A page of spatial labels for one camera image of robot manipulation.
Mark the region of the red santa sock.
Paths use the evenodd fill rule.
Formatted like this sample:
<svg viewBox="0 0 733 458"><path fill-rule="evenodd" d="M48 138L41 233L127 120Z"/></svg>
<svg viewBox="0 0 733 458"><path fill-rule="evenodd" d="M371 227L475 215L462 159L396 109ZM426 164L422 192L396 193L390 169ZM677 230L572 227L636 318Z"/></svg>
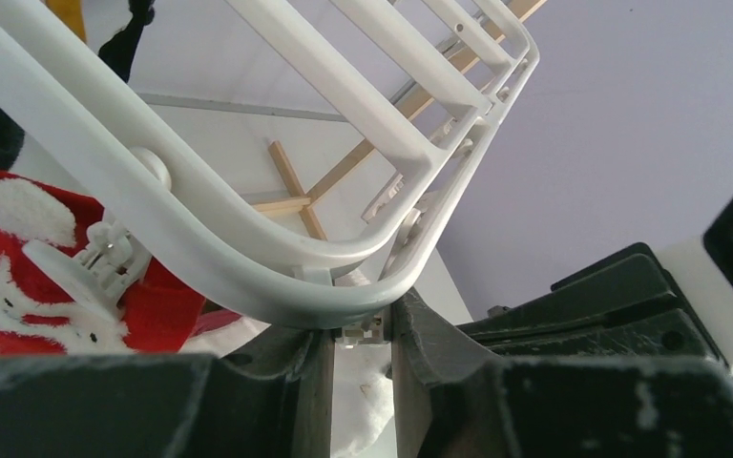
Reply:
<svg viewBox="0 0 733 458"><path fill-rule="evenodd" d="M205 299L157 260L122 296L119 321L109 323L22 251L39 240L74 255L102 216L94 198L0 171L0 357L176 352L192 335Z"/></svg>

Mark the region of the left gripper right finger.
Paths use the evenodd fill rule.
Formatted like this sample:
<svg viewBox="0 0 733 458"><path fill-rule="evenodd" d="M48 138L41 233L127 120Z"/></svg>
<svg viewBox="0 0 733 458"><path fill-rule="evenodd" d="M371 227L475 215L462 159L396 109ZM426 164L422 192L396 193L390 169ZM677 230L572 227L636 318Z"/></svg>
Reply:
<svg viewBox="0 0 733 458"><path fill-rule="evenodd" d="M390 313L401 457L733 457L733 378L717 364L500 356L414 291Z"/></svg>

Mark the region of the white plastic clip hanger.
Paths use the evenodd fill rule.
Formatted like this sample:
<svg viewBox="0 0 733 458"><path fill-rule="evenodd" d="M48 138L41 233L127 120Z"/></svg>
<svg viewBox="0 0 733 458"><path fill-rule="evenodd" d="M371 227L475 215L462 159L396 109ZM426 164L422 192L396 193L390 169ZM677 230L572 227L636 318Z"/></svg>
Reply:
<svg viewBox="0 0 733 458"><path fill-rule="evenodd" d="M398 300L540 60L510 1L155 1L125 83L97 53L129 2L82 1L83 43L43 1L0 1L0 108L30 141L15 173L103 208L76 254L22 251L109 323L151 260L292 327L343 327ZM479 57L466 74L445 56L458 44ZM413 83L433 102L409 121L393 102ZM274 140L306 192L373 146L315 207L327 240L251 206L289 197Z"/></svg>

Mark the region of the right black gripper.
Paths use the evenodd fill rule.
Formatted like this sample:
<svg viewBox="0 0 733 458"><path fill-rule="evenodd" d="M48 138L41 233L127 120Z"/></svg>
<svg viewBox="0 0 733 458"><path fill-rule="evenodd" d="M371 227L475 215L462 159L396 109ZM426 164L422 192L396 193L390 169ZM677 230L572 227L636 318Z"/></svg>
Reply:
<svg viewBox="0 0 733 458"><path fill-rule="evenodd" d="M502 356L725 358L643 242L554 283L550 293L459 330Z"/></svg>

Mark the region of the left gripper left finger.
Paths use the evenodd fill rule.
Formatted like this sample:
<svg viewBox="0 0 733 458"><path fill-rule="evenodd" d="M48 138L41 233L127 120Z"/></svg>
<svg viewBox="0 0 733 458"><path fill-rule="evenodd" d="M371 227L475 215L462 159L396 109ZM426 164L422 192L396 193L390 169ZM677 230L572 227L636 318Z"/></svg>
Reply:
<svg viewBox="0 0 733 458"><path fill-rule="evenodd" d="M266 328L238 350L0 358L0 457L326 457L333 342Z"/></svg>

